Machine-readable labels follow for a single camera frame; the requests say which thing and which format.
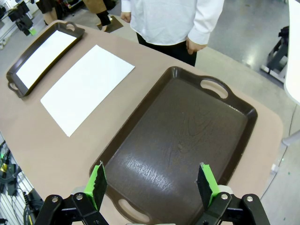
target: long sleeve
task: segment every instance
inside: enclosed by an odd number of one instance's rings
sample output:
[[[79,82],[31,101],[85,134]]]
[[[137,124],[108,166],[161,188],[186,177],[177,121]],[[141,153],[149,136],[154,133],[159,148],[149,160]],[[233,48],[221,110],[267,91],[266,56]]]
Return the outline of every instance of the long sleeve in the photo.
[[[224,0],[197,0],[194,26],[188,38],[200,45],[208,43],[223,9]]]
[[[121,2],[121,11],[124,13],[131,12],[130,0],[122,0]]]

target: bolt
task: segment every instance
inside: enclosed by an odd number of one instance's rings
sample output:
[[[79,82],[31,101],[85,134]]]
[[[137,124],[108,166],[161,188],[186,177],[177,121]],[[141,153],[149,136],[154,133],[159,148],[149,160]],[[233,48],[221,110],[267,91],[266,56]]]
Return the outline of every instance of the bolt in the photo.
[[[53,202],[53,203],[55,203],[55,202],[57,202],[57,201],[58,201],[58,197],[55,196],[55,197],[52,198],[52,202]]]
[[[82,198],[83,198],[83,195],[82,195],[82,194],[76,195],[76,199],[77,199],[77,200],[82,200]]]
[[[226,200],[228,198],[228,196],[226,194],[222,194],[221,198],[224,199],[224,200]]]
[[[253,201],[253,198],[252,198],[251,196],[248,196],[248,197],[247,197],[247,201],[248,201],[248,202],[251,202],[251,201]]]

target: large brown serving tray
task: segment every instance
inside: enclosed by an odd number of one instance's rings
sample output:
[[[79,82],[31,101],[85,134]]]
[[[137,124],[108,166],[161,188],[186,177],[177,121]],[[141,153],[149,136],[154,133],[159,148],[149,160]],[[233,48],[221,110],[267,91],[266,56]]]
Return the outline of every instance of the large brown serving tray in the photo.
[[[220,85],[221,98],[202,81]],[[135,223],[191,225],[202,213],[199,163],[209,164],[226,185],[257,119],[250,104],[222,81],[169,68],[131,114],[91,168],[103,161],[106,194]],[[147,215],[145,222],[119,204],[125,199]]]
[[[49,66],[33,83],[33,85],[30,88],[27,88],[16,73],[19,71],[21,66],[29,59],[29,57],[57,30],[71,35],[76,39],[49,64]],[[24,96],[29,95],[39,83],[39,81],[46,75],[46,73],[58,62],[58,60],[60,60],[64,54],[66,54],[79,40],[81,40],[84,32],[84,29],[77,27],[72,22],[57,22],[53,24],[41,36],[39,36],[31,46],[26,49],[26,51],[20,56],[16,63],[9,69],[6,75],[6,78],[8,80],[8,88],[16,93],[19,98],[23,98]]]

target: shirt cuff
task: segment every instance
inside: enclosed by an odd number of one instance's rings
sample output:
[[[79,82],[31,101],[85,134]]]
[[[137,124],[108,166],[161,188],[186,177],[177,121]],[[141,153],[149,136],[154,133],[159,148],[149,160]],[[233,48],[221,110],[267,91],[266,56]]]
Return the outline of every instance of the shirt cuff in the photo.
[[[194,26],[188,34],[188,38],[199,45],[206,45],[210,38],[210,33],[201,33]]]
[[[121,2],[121,11],[124,13],[131,12],[130,0],[122,0]]]

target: beige tabletop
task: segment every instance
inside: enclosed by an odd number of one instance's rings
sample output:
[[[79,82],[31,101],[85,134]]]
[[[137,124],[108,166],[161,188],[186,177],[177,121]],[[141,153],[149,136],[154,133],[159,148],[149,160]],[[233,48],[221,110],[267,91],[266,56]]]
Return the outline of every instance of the beige tabletop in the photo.
[[[75,187],[86,185],[94,161],[167,68],[179,66],[206,75],[137,43],[84,28],[82,40],[60,59],[28,97],[20,99],[10,91],[5,76],[0,82],[0,130],[18,164],[43,198],[51,194],[66,198]],[[131,63],[135,69],[67,137],[40,99],[94,45]],[[274,112],[238,90],[233,92],[256,108],[258,119],[228,185],[238,197],[248,193],[260,196],[278,152],[283,126]],[[128,222],[107,196],[100,212],[110,224]]]

